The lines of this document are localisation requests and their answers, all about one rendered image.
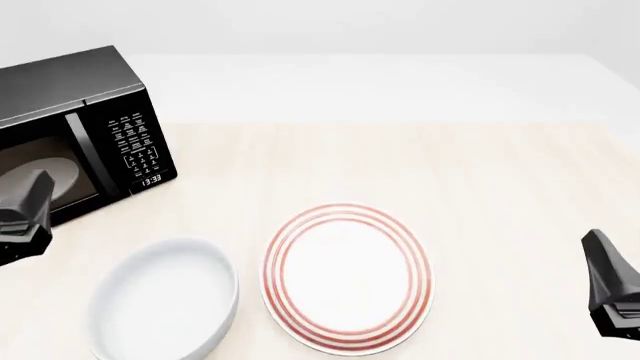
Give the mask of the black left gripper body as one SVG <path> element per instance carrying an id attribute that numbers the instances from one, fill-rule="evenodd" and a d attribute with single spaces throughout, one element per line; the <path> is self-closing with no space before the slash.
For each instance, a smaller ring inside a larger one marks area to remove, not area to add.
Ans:
<path id="1" fill-rule="evenodd" d="M 48 216 L 37 221 L 0 218 L 0 266 L 44 254 L 52 238 Z"/>

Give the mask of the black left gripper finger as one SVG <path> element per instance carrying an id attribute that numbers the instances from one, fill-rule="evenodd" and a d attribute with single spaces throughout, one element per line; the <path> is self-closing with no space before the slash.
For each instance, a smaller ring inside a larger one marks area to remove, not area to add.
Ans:
<path id="1" fill-rule="evenodd" d="M 0 197 L 0 226 L 50 225 L 54 180 L 46 170 L 34 170 L 25 182 Z"/>

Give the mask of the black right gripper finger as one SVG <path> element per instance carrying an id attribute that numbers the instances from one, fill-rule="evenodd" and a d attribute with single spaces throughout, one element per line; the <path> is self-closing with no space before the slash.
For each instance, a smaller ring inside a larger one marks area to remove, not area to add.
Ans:
<path id="1" fill-rule="evenodd" d="M 640 303 L 640 272 L 628 263 L 599 229 L 581 239 L 589 275 L 588 309 L 618 302 Z"/>

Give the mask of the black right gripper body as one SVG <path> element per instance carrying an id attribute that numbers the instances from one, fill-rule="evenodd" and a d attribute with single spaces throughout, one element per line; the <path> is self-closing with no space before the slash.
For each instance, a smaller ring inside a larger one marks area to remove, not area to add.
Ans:
<path id="1" fill-rule="evenodd" d="M 640 339 L 640 294 L 598 304 L 590 317 L 604 338 Z"/>

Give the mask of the black microwave oven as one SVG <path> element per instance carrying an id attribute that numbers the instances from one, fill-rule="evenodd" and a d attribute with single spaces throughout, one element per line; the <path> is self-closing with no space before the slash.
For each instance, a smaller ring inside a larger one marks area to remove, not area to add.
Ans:
<path id="1" fill-rule="evenodd" d="M 77 113 L 118 195 L 110 197 L 65 116 Z M 64 224 L 177 176 L 145 84 L 114 46 L 0 68 L 0 178 L 19 167 L 56 182 Z"/>

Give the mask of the white plain bowl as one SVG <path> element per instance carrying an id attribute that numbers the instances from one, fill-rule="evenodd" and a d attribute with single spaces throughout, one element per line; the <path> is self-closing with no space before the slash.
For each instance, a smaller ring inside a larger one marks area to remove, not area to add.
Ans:
<path id="1" fill-rule="evenodd" d="M 237 314 L 240 287 L 229 257 L 203 239 L 168 239 L 130 254 L 87 307 L 96 360 L 205 360 Z"/>

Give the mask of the white plate with red rings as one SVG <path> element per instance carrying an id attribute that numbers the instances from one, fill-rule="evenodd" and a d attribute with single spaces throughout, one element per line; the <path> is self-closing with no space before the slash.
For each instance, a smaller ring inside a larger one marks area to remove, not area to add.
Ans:
<path id="1" fill-rule="evenodd" d="M 435 295 L 432 263 L 404 224 L 378 209 L 329 203 L 283 224 L 259 266 L 263 303 L 301 344 L 369 356 L 420 328 Z"/>

